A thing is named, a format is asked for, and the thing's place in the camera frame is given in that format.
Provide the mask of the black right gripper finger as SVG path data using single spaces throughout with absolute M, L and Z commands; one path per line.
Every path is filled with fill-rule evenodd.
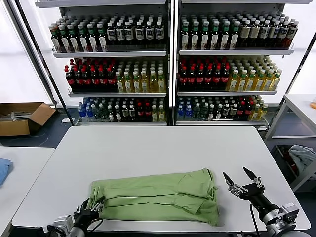
M 248 189 L 242 187 L 239 184 L 236 184 L 232 181 L 232 179 L 225 173 L 223 172 L 225 182 L 228 185 L 228 191 L 231 192 L 233 195 L 235 195 L 238 198 L 242 198 L 243 195 L 247 194 Z
M 261 177 L 260 177 L 260 176 L 255 175 L 253 171 L 249 170 L 249 169 L 246 168 L 246 167 L 243 167 L 243 170 L 244 170 L 244 172 L 246 173 L 246 175 L 249 177 L 249 179 L 250 179 L 253 183 L 255 183 L 258 188 L 263 188 L 263 187 L 264 187 L 264 185 L 262 184 L 262 181 L 261 181 Z

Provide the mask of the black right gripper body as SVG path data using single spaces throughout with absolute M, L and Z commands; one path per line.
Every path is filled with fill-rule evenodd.
M 265 188 L 259 188 L 254 183 L 244 185 L 243 188 L 246 189 L 246 192 L 242 195 L 242 199 L 250 201 L 258 211 L 271 211 L 273 209 L 273 205 L 264 195 Z

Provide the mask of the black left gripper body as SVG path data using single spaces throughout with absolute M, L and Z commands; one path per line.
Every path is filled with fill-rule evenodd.
M 97 220 L 99 218 L 99 213 L 97 211 L 92 211 L 90 209 L 78 209 L 74 214 L 74 227 L 78 227 L 80 229 L 87 229 L 92 221 Z

